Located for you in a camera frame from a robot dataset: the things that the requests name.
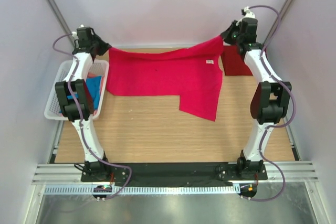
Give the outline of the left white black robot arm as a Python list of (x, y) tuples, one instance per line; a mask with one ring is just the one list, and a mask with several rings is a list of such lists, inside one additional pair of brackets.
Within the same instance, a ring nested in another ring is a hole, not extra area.
[(84, 150), (84, 163), (74, 164), (74, 167), (82, 172), (83, 182), (106, 182), (111, 177), (112, 168), (93, 125), (93, 114), (98, 110), (94, 109), (87, 77), (95, 58), (108, 52), (111, 45), (89, 26), (80, 25), (67, 36), (75, 39), (75, 47), (69, 54), (72, 64), (66, 77), (55, 83), (55, 92), (60, 112), (76, 129)]

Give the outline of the aluminium frame post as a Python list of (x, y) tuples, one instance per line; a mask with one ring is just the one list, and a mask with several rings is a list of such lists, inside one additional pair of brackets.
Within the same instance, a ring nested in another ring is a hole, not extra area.
[(52, 13), (54, 14), (58, 24), (62, 28), (65, 34), (69, 34), (71, 32), (70, 27), (68, 26), (64, 16), (62, 15), (57, 3), (55, 0), (46, 0), (48, 6), (50, 7)]
[(280, 22), (282, 22), (284, 20), (284, 18), (286, 17), (286, 15), (288, 14), (291, 6), (293, 5), (293, 3), (295, 2), (295, 0), (285, 0), (284, 4), (282, 5), (280, 11), (279, 11), (279, 18), (276, 18), (275, 22), (273, 23), (266, 39), (265, 39), (265, 44), (270, 44), (270, 42), (272, 41), (273, 37), (275, 36), (275, 34), (278, 31), (278, 28), (280, 26)]

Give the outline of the folded dark red t shirt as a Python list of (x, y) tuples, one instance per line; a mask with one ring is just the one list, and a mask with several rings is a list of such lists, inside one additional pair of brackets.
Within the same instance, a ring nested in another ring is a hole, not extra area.
[(221, 60), (225, 76), (252, 76), (252, 72), (238, 54), (236, 46), (224, 46)]

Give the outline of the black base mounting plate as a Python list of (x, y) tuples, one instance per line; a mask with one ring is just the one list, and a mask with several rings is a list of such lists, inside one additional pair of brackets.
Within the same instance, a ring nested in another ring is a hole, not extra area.
[(236, 162), (119, 163), (117, 167), (100, 162), (75, 163), (82, 182), (114, 182), (129, 187), (215, 187), (234, 180), (267, 180), (263, 162), (243, 168)]

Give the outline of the magenta pink t shirt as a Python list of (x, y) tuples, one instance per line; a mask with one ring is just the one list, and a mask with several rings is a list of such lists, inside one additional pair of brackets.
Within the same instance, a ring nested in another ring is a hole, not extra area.
[(180, 111), (215, 121), (223, 80), (218, 60), (223, 50), (220, 36), (162, 53), (112, 47), (106, 89), (117, 96), (178, 96)]

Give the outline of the right aluminium frame post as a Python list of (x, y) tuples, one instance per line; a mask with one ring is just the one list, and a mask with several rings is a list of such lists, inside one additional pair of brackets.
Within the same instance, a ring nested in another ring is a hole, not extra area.
[(285, 0), (284, 4), (282, 5), (280, 11), (279, 11), (279, 18), (276, 18), (275, 22), (273, 23), (266, 39), (265, 39), (265, 44), (270, 44), (270, 42), (272, 41), (273, 37), (275, 36), (275, 34), (278, 31), (278, 28), (280, 26), (280, 22), (282, 22), (284, 20), (284, 18), (286, 17), (286, 15), (288, 14), (291, 6), (293, 5), (293, 3), (295, 2), (295, 0)]

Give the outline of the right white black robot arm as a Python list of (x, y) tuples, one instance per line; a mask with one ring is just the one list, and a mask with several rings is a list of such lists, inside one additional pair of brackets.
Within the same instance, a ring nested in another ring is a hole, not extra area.
[(274, 128), (288, 111), (291, 83), (282, 82), (267, 60), (262, 45), (257, 42), (258, 20), (244, 17), (235, 20), (221, 34), (223, 41), (236, 45), (238, 54), (257, 81), (257, 88), (250, 103), (254, 126), (249, 140), (241, 151), (236, 164), (227, 164), (224, 171), (232, 179), (266, 179), (264, 152)]

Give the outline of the aluminium front rail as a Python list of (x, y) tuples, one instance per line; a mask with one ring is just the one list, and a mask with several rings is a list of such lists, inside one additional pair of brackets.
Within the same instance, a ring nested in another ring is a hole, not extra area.
[[(281, 182), (281, 169), (287, 182), (317, 182), (318, 176), (311, 161), (284, 161), (275, 165), (265, 162), (265, 170), (271, 182)], [(38, 165), (33, 184), (78, 184), (81, 172), (72, 164)]]

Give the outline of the left aluminium frame post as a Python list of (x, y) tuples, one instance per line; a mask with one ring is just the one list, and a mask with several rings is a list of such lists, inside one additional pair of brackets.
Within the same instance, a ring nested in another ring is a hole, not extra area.
[(69, 34), (71, 32), (70, 27), (68, 26), (64, 16), (62, 15), (57, 3), (55, 0), (46, 0), (48, 6), (50, 7), (52, 13), (54, 14), (58, 24), (62, 28), (65, 34)]

